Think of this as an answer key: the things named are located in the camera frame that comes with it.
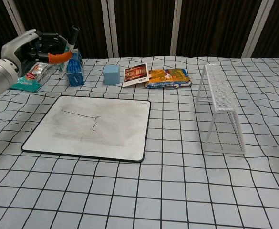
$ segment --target table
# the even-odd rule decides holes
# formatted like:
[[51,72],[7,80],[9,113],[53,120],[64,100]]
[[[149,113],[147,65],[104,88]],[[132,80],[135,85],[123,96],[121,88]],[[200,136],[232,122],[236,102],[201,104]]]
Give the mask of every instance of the table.
[[[0,96],[0,229],[279,229],[279,59],[84,59],[85,85],[53,75],[35,94]],[[185,68],[192,88],[105,86],[103,68]],[[211,119],[195,104],[204,64],[232,89],[246,154],[202,153]],[[152,102],[140,164],[25,153],[21,145],[60,95]]]

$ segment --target orange cap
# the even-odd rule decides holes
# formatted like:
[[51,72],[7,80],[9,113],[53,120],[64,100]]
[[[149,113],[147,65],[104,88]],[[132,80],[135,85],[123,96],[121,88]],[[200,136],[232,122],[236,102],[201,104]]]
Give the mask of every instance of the orange cap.
[[66,61],[68,61],[70,58],[72,58],[72,52],[65,52],[63,54],[57,54],[57,55],[53,55],[53,54],[48,54],[48,62],[55,64],[55,63],[64,63]]

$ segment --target black line drawing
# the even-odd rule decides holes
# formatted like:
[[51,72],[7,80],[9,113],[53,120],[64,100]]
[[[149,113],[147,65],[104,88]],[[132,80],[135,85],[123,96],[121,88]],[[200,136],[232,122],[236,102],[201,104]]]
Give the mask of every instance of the black line drawing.
[[100,116],[90,117],[90,116],[85,116],[85,115],[82,115],[82,114],[77,114],[77,113],[65,111],[65,110],[63,110],[63,109],[61,109],[61,111],[66,112],[66,113],[70,113],[70,114],[74,114],[74,115],[78,115],[78,116],[82,116],[82,117],[94,118],[94,119],[95,119],[95,124],[93,125],[92,130],[93,130],[93,131],[96,131],[96,130],[94,130],[94,128],[95,128],[95,126],[96,126],[96,120],[97,120],[97,118],[100,118]]

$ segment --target marker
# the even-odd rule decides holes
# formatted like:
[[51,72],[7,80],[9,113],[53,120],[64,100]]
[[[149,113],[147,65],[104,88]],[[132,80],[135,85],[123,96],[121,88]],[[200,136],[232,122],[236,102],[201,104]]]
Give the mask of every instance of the marker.
[[[79,27],[78,26],[72,26],[72,32],[71,32],[71,35],[66,43],[66,47],[65,47],[65,51],[64,52],[69,52],[69,51],[72,51],[73,48],[74,48],[74,45],[76,43],[76,40],[77,40],[77,37],[78,37],[78,33],[79,33]],[[65,72],[66,72],[66,68],[67,68],[67,65],[68,65],[68,61],[66,61],[64,63],[64,65],[60,66],[60,76],[59,76],[59,79],[61,79]]]

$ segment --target white wire basket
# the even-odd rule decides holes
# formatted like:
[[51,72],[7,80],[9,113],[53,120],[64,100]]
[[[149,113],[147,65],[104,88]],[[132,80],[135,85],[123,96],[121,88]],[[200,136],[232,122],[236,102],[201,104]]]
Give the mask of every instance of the white wire basket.
[[213,104],[203,151],[244,154],[245,145],[238,114],[220,66],[204,66],[196,97],[198,102]]

